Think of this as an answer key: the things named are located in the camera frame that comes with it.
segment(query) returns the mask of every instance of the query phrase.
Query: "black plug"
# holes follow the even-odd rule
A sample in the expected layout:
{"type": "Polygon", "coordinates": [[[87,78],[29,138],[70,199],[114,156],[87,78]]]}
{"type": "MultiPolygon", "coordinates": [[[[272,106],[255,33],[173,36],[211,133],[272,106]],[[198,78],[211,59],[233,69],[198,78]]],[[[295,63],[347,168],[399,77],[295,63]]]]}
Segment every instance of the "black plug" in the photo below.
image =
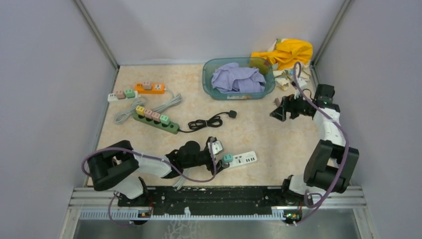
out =
{"type": "Polygon", "coordinates": [[[228,116],[230,117],[230,118],[236,118],[236,116],[237,116],[237,112],[236,111],[230,111],[229,113],[228,113],[228,116]]]}

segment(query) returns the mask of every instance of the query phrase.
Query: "green power strip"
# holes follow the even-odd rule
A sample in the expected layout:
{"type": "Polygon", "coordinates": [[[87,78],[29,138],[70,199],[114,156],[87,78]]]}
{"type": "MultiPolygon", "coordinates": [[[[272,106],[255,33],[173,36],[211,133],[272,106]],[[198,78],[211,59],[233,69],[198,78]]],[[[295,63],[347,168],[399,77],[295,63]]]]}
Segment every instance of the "green power strip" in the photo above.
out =
{"type": "Polygon", "coordinates": [[[179,125],[174,123],[174,122],[170,122],[168,125],[153,121],[152,119],[147,119],[143,116],[138,115],[137,112],[132,114],[133,118],[139,122],[145,123],[147,125],[150,126],[154,126],[156,128],[162,129],[164,131],[167,131],[169,133],[172,134],[177,134],[178,133],[178,129],[179,129],[179,125]]]}

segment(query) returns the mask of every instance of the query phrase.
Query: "purple cloth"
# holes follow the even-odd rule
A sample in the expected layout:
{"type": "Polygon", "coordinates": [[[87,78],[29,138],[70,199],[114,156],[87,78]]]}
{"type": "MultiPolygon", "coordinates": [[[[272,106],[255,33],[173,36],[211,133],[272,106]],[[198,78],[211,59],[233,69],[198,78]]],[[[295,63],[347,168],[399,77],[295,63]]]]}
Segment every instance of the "purple cloth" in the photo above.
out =
{"type": "Polygon", "coordinates": [[[212,88],[221,93],[260,93],[265,87],[264,76],[257,68],[239,67],[233,62],[219,67],[211,79],[212,88]]]}

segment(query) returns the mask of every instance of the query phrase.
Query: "white wall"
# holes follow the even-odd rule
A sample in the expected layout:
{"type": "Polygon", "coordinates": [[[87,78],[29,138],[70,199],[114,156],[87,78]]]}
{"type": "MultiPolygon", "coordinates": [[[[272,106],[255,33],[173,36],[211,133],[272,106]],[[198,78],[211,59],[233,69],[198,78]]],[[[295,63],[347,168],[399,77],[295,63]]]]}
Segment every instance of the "white wall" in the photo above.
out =
{"type": "Polygon", "coordinates": [[[1,1],[0,238],[59,236],[113,74],[72,1],[1,1]]]}
{"type": "Polygon", "coordinates": [[[343,0],[83,0],[121,65],[205,62],[266,51],[276,38],[315,52],[343,0]]]}
{"type": "Polygon", "coordinates": [[[422,1],[355,1],[323,55],[380,238],[421,238],[422,1]]]}

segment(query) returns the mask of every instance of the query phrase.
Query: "beige tabletop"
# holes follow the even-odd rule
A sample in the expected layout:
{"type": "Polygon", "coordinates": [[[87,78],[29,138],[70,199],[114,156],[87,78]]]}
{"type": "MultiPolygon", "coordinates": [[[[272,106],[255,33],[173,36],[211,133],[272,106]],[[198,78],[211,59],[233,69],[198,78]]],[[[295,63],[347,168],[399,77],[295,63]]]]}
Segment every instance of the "beige tabletop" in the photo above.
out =
{"type": "MultiPolygon", "coordinates": [[[[186,181],[185,185],[208,186],[252,186],[281,185],[291,174],[302,174],[318,140],[317,128],[311,117],[299,116],[295,120],[281,122],[269,117],[276,108],[276,97],[292,94],[294,89],[274,91],[260,100],[216,101],[202,88],[201,65],[151,65],[122,66],[115,83],[114,91],[134,88],[135,83],[150,81],[163,83],[175,94],[182,94],[182,103],[163,112],[180,125],[182,130],[189,130],[187,124],[197,119],[207,120],[213,115],[230,110],[237,111],[235,119],[222,115],[223,126],[204,128],[193,133],[174,135],[152,126],[135,121],[130,117],[124,124],[113,122],[114,115],[128,108],[130,103],[110,104],[98,148],[104,148],[120,140],[127,139],[132,147],[144,153],[164,155],[173,149],[179,149],[187,141],[197,141],[202,149],[209,136],[215,136],[223,146],[222,155],[233,155],[255,151],[258,161],[238,168],[227,169],[219,173],[208,183],[201,184],[186,181]]],[[[152,109],[168,101],[169,93],[163,95],[145,95],[148,98],[147,109],[152,109]]],[[[148,186],[173,185],[175,179],[161,179],[154,175],[140,175],[148,186]]],[[[199,180],[209,179],[211,173],[205,166],[195,167],[189,177],[199,180]]]]}

